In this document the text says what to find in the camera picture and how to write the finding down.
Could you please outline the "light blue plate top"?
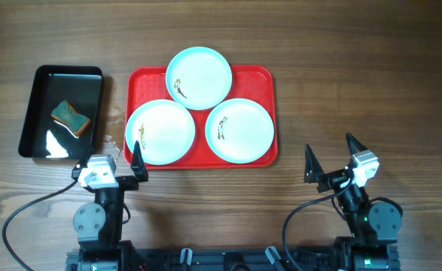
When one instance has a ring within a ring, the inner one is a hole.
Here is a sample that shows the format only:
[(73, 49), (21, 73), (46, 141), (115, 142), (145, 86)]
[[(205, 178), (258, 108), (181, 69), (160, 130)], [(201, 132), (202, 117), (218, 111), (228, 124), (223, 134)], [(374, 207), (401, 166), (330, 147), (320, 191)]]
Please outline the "light blue plate top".
[(176, 54), (167, 66), (169, 95), (187, 109), (202, 111), (215, 107), (229, 94), (233, 73), (216, 50), (189, 47)]

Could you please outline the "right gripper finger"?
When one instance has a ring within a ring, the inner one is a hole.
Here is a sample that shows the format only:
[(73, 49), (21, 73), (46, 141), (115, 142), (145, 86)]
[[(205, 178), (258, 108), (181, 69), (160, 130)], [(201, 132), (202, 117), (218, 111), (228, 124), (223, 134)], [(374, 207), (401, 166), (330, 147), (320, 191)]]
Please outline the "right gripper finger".
[(304, 182), (309, 184), (318, 183), (322, 180), (324, 174), (325, 172), (313, 153), (312, 148), (309, 145), (306, 145)]
[(350, 132), (346, 134), (346, 142), (348, 145), (349, 153), (351, 155), (368, 150), (368, 148), (362, 143), (360, 143), (360, 141), (357, 140), (357, 138), (354, 137), (354, 135), (351, 134)]

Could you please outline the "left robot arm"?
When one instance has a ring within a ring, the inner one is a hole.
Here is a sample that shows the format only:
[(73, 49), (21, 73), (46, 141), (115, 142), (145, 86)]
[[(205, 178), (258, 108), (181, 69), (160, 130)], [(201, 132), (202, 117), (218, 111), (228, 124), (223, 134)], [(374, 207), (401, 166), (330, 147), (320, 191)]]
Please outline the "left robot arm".
[(66, 271), (144, 270), (145, 261), (131, 241), (121, 239), (124, 194), (136, 191), (148, 181), (148, 171), (142, 159), (141, 144), (134, 144), (132, 175), (116, 176), (116, 165), (109, 154), (86, 154), (72, 170), (72, 179), (95, 198), (78, 208), (73, 227), (80, 248), (67, 254)]

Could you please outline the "green orange sponge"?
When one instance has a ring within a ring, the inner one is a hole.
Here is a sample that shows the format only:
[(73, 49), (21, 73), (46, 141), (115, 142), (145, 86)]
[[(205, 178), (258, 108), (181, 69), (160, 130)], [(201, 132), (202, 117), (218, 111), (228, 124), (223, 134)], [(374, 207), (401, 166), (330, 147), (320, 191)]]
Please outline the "green orange sponge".
[(74, 137), (80, 137), (92, 123), (90, 118), (80, 114), (67, 101), (62, 101), (52, 110), (51, 117), (62, 124)]

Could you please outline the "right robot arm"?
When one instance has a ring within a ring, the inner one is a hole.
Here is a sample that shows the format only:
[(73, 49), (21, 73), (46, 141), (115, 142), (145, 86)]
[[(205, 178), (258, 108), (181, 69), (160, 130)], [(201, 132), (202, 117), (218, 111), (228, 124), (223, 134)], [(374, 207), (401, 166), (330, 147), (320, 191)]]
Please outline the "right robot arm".
[(376, 197), (365, 190), (377, 173), (378, 156), (352, 134), (346, 135), (351, 155), (342, 169), (326, 173), (310, 146), (305, 147), (306, 183), (317, 184), (319, 193), (332, 191), (331, 202), (347, 223), (350, 236), (338, 236), (326, 248), (303, 253), (312, 269), (318, 270), (399, 270), (397, 248), (403, 209), (395, 201)]

